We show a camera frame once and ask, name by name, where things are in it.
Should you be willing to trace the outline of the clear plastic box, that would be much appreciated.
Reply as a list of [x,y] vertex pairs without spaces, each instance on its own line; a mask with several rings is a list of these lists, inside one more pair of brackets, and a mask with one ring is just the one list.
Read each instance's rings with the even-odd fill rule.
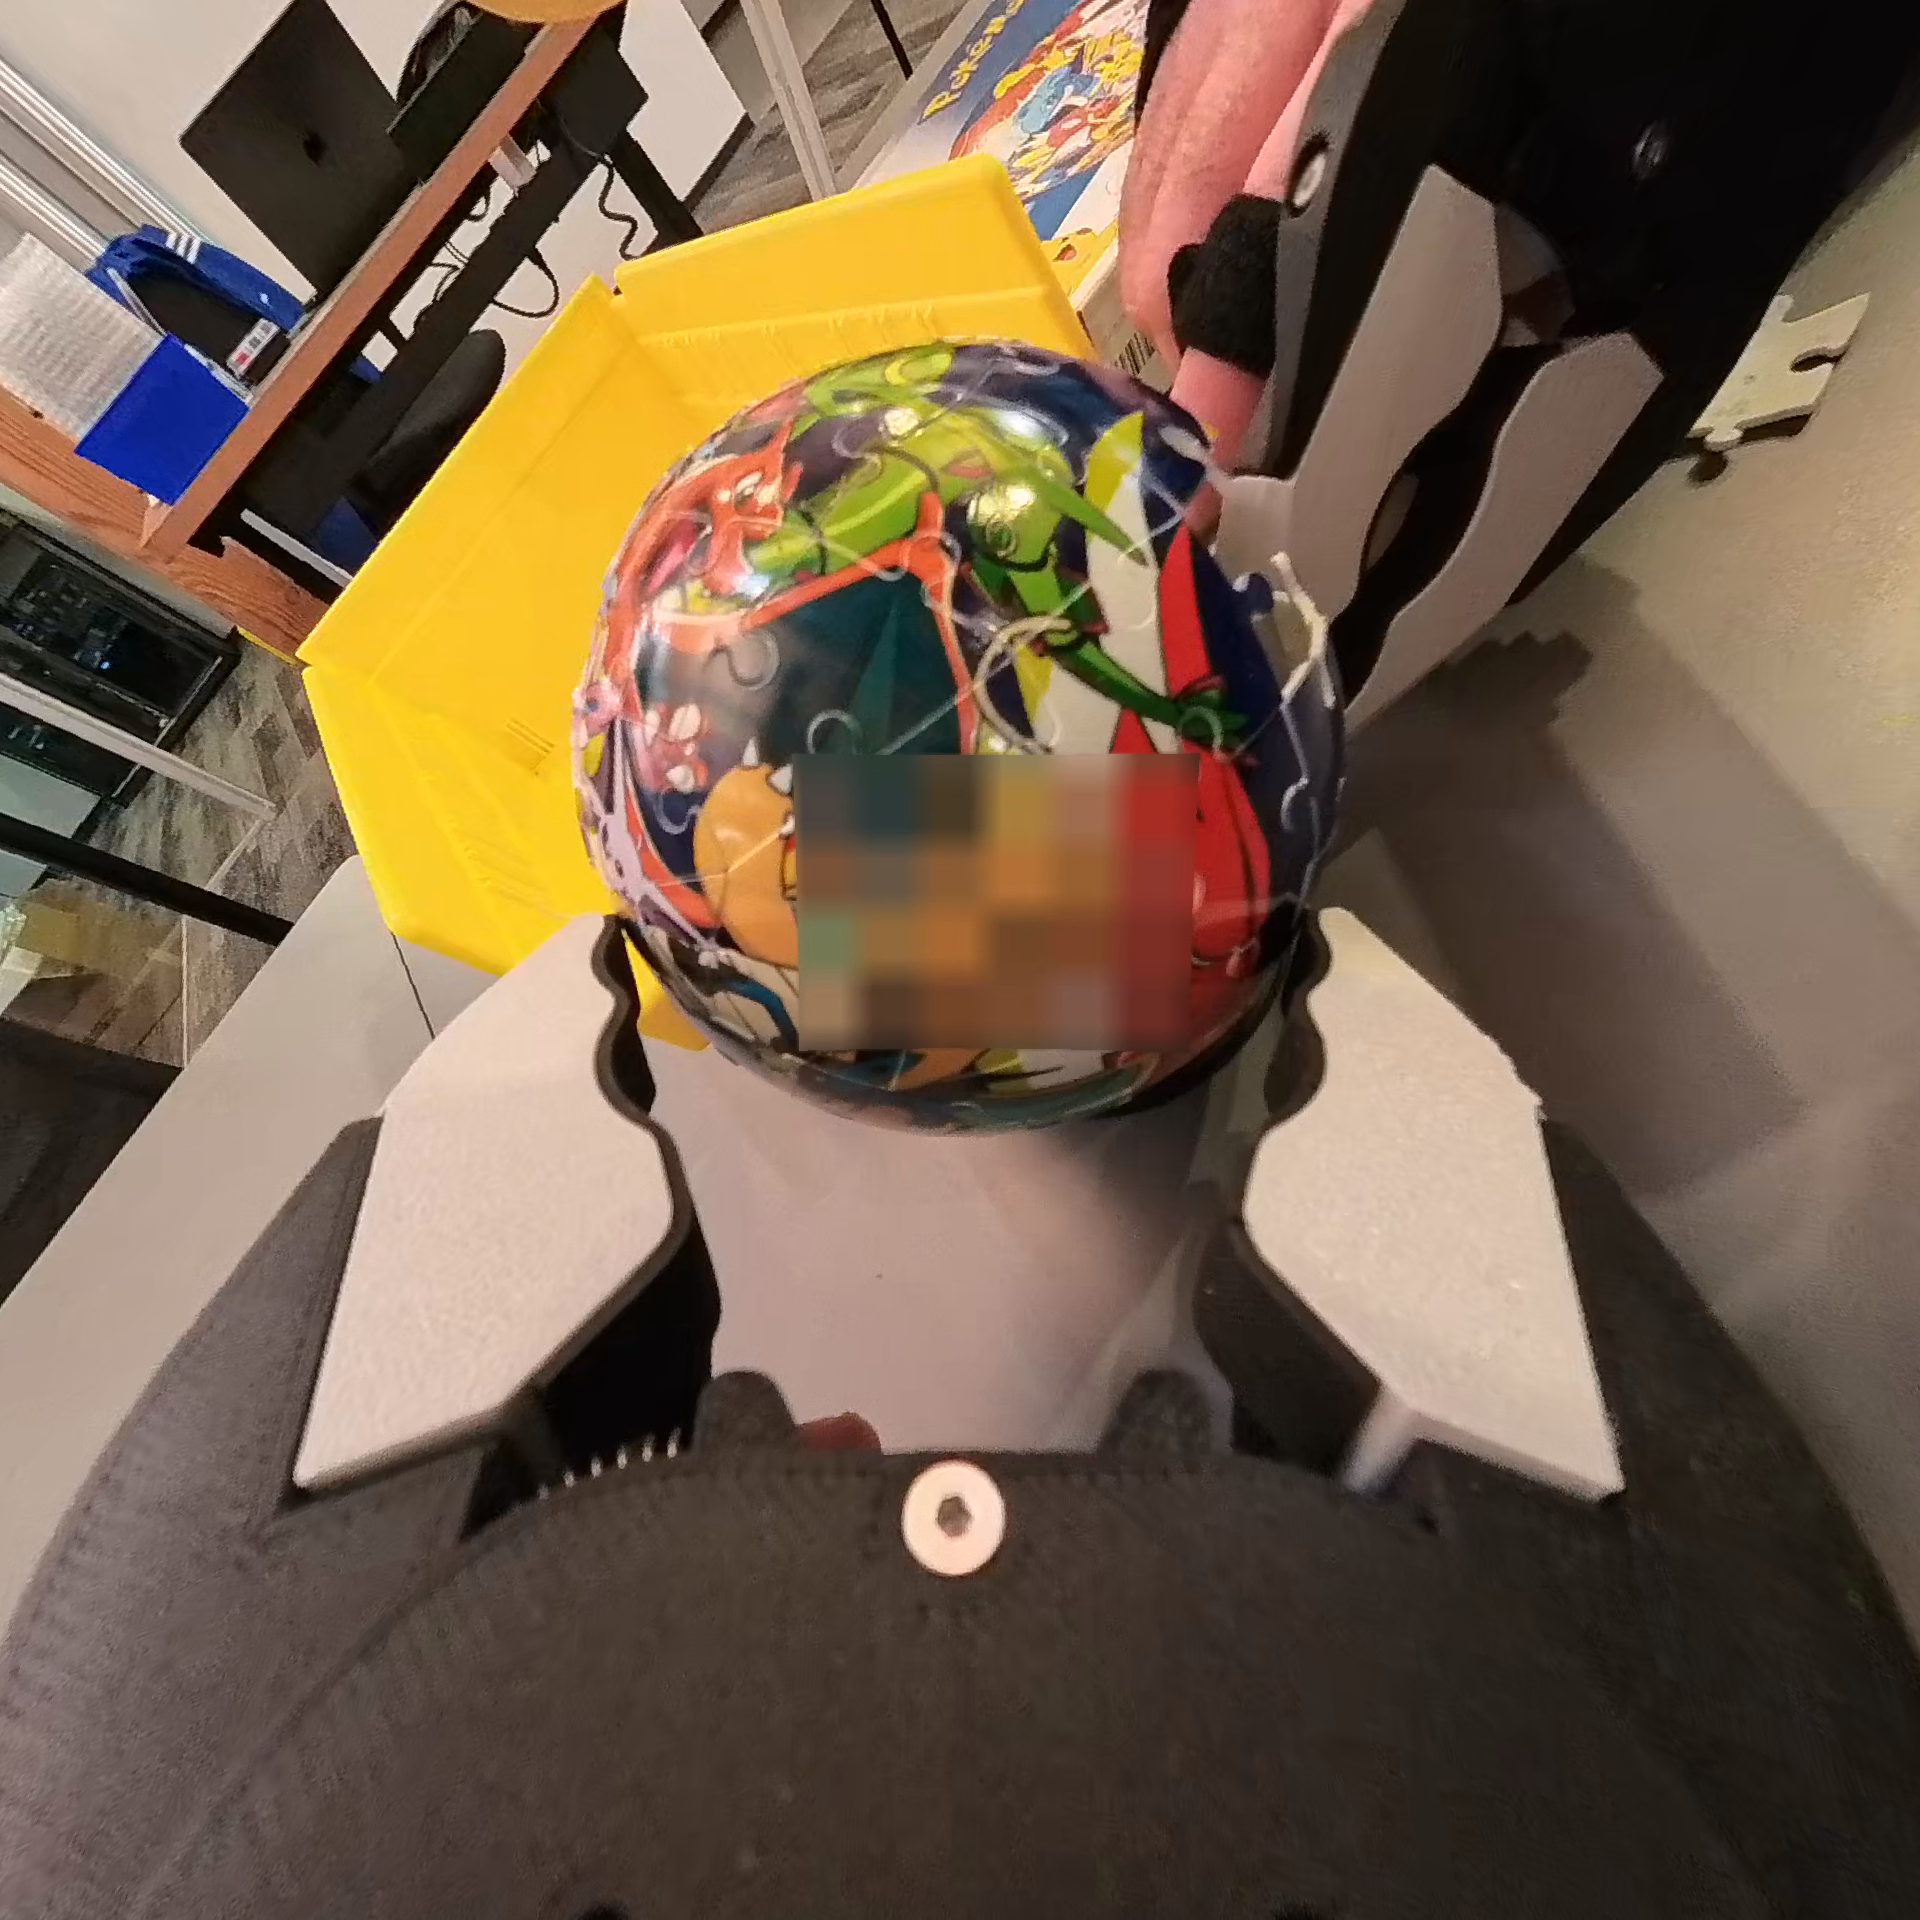
[[2,261],[2,386],[77,443],[128,383],[149,331],[57,252],[23,232]]

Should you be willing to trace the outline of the wooden desk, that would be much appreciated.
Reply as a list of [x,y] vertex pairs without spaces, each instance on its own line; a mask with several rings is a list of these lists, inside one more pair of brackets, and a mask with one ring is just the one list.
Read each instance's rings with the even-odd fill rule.
[[624,136],[624,127],[597,109],[573,147],[548,152],[445,293],[400,339],[372,397],[358,399],[336,427],[320,427],[322,383],[348,371],[398,299],[413,291],[517,124],[541,107],[592,96],[597,79],[588,78],[588,64],[617,52],[617,40],[600,28],[610,10],[568,4],[564,13],[536,23],[496,93],[474,107],[439,167],[306,318],[257,386],[246,418],[175,502],[150,499],[130,480],[81,460],[66,431],[9,391],[5,487],[100,544],[140,578],[167,582],[276,655],[295,655],[341,590],[320,576],[313,560],[278,550],[246,526],[244,512],[286,535],[316,526],[348,490],[354,469],[445,365],[460,336],[544,240],[584,170]]

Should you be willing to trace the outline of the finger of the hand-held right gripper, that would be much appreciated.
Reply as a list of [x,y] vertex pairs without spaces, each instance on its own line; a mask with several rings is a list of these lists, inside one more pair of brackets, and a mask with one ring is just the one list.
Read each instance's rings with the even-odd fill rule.
[[1380,605],[1365,594],[1351,603],[1341,630],[1351,724],[1377,720],[1521,591],[1658,383],[1624,331],[1565,344],[1527,372],[1458,490],[1408,516],[1405,564],[1382,560],[1373,581],[1391,586],[1366,586]]
[[1365,286],[1346,224],[1358,206],[1327,214],[1311,272],[1281,252],[1272,363],[1215,526],[1230,576],[1287,568],[1317,607],[1352,600],[1382,506],[1466,397],[1504,304],[1494,210],[1441,167],[1421,170]]

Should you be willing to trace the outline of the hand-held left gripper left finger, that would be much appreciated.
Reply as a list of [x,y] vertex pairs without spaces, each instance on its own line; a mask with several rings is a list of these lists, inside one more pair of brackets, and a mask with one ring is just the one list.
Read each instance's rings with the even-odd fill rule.
[[578,916],[415,1056],[380,1118],[298,1445],[333,1495],[498,1437],[692,1227],[622,926]]

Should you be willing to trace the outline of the person's right hand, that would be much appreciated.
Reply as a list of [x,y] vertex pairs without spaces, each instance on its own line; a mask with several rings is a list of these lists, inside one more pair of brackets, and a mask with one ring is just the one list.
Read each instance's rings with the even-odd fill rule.
[[1369,2],[1151,4],[1119,192],[1121,310],[1236,466],[1277,348],[1277,250],[1311,86]]

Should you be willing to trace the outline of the blue puzzle box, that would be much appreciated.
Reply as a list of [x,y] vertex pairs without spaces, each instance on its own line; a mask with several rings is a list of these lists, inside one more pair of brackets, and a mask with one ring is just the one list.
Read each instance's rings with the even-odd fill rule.
[[1118,270],[1145,19],[1148,2],[981,4],[890,163],[996,159],[1095,354],[1165,389],[1161,357],[1125,316]]

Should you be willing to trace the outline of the black monitor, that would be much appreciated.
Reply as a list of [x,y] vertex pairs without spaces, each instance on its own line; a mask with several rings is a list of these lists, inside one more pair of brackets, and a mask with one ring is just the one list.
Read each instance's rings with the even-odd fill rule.
[[177,143],[327,299],[415,192],[396,114],[330,4],[293,2]]

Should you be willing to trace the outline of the black office chair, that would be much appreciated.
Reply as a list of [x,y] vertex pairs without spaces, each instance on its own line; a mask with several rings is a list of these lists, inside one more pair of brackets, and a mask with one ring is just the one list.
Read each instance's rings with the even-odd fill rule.
[[489,407],[505,371],[508,344],[501,333],[490,326],[472,328],[358,464],[313,530],[293,532],[276,519],[244,508],[241,542],[293,571],[317,574],[320,564],[327,564],[351,576]]

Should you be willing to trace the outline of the white table leg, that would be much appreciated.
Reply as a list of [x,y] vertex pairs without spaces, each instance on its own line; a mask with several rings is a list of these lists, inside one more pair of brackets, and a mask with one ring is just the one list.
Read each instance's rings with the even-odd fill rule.
[[781,114],[785,139],[800,163],[800,173],[812,202],[828,202],[841,188],[831,170],[825,127],[812,100],[805,64],[798,44],[785,26],[778,2],[737,2],[746,20],[751,44]]

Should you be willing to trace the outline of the white-backed jigsaw puzzle piece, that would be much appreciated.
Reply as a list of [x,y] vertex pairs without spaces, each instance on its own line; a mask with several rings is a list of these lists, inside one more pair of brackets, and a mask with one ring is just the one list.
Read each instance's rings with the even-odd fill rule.
[[1726,455],[1765,427],[1812,418],[1866,307],[1870,295],[1854,295],[1801,310],[1790,295],[1776,295],[1686,442]]

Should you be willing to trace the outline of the black ball stand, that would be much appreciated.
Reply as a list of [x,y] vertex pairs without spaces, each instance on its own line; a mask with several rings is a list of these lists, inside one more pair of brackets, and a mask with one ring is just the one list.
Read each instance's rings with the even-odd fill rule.
[[1289,1115],[1319,1090],[1322,1068],[1322,1043],[1309,1031],[1306,1022],[1266,1022],[1238,1044],[1215,1047],[1207,1059],[1189,1063],[1151,1088],[1141,1088],[1095,1120],[1141,1118],[1189,1094],[1223,1094],[1230,1114],[1241,1102],[1249,1102],[1252,1114]]

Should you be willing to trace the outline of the black electronic device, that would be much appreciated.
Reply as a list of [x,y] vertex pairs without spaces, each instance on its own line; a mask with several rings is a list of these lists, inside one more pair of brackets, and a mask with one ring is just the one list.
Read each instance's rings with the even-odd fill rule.
[[174,750],[241,655],[70,544],[2,516],[2,669],[92,723]]

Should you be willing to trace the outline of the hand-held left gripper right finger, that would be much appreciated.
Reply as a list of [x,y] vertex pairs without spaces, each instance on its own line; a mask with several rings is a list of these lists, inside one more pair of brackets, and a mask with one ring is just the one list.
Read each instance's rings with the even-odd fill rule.
[[1581,1501],[1616,1496],[1540,1099],[1352,911],[1314,931],[1327,962],[1301,1016],[1320,1068],[1262,1133],[1238,1226],[1281,1300],[1370,1379],[1336,1476],[1377,1495],[1414,1450],[1439,1447]]

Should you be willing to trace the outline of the yellow plastic bin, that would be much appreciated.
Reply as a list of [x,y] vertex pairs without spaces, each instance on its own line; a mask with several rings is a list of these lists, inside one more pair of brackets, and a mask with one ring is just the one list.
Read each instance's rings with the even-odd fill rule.
[[648,253],[564,302],[298,651],[391,935],[496,978],[608,910],[568,702],[640,502],[781,383],[933,339],[1089,354],[988,156]]

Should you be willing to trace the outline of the colourful cartoon puzzle ball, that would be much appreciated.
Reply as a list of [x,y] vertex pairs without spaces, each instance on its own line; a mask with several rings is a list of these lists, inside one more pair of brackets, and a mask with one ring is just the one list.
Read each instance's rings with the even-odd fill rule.
[[1280,1006],[1341,791],[1326,620],[1228,563],[1204,429],[1022,343],[860,357],[722,423],[600,590],[568,759],[665,1002],[941,1133],[1088,1120]]

